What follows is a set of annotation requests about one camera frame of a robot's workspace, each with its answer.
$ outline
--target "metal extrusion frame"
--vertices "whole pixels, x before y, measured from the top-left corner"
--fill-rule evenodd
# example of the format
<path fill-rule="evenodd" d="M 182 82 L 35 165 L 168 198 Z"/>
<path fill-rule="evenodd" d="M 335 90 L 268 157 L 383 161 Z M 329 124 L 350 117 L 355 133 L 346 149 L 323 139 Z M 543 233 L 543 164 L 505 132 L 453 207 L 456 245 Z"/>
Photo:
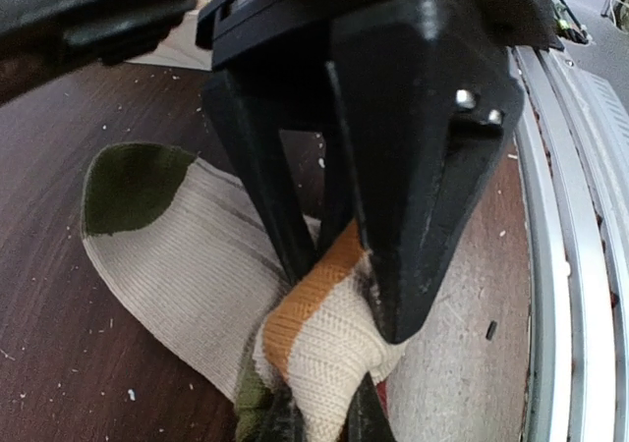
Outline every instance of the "metal extrusion frame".
<path fill-rule="evenodd" d="M 572 327 L 571 392 L 568 438 L 564 440 L 611 442 L 615 429 L 616 353 L 609 281 L 599 230 L 600 217 L 583 168 L 587 159 L 580 157 L 571 132 L 571 119 L 566 117 L 566 108 L 562 106 L 563 98 L 572 95 L 569 92 L 557 95 L 547 55 L 528 48 L 518 48 L 515 55 L 534 116 L 539 120 L 570 267 L 566 273 L 569 274 Z M 541 258 L 537 256 L 533 260 L 535 263 Z M 532 381 L 532 394 L 540 391 L 537 388 L 540 383 Z M 547 402 L 533 398 L 529 414 L 542 410 L 543 407 L 536 405 L 543 404 Z M 530 435 L 535 434 L 533 429 L 538 428 L 539 422 L 539 417 L 537 426 L 534 418 L 528 421 Z M 542 442 L 544 439 L 530 440 Z"/>
<path fill-rule="evenodd" d="M 528 97 L 516 141 L 533 271 L 529 400 L 522 440 L 565 442 L 572 366 L 568 275 L 557 200 Z"/>
<path fill-rule="evenodd" d="M 551 52 L 542 58 L 555 93 L 562 98 L 599 215 L 617 355 L 614 440 L 625 442 L 629 438 L 629 170 L 621 146 L 624 141 L 629 147 L 629 116 L 609 83 L 581 71 L 569 54 Z"/>

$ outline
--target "white debris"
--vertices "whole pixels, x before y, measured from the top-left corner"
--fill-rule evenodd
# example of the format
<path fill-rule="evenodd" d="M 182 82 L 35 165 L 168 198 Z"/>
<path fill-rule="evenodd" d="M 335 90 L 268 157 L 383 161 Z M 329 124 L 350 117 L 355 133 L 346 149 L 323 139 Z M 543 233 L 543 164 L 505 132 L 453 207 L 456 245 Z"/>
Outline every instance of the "white debris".
<path fill-rule="evenodd" d="M 9 359 L 12 361 L 16 361 L 13 357 L 11 357 L 9 354 L 7 354 L 6 352 L 4 352 L 2 349 L 0 349 L 0 354 L 2 354 L 4 356 L 5 359 Z"/>

